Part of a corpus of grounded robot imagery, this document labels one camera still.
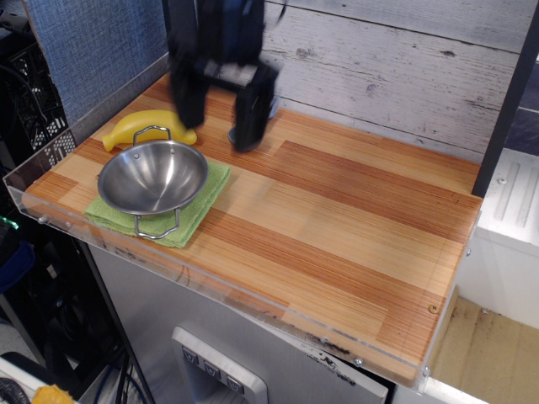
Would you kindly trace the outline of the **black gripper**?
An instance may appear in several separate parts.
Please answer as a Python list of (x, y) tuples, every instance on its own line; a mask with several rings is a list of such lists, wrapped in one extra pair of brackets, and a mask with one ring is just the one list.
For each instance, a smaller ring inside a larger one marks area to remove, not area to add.
[(263, 1), (186, 1), (184, 47), (168, 42), (171, 94), (180, 122), (194, 129), (205, 119), (207, 67), (251, 66), (252, 81), (236, 97), (232, 145), (257, 148), (275, 96), (279, 72), (260, 60), (265, 30)]

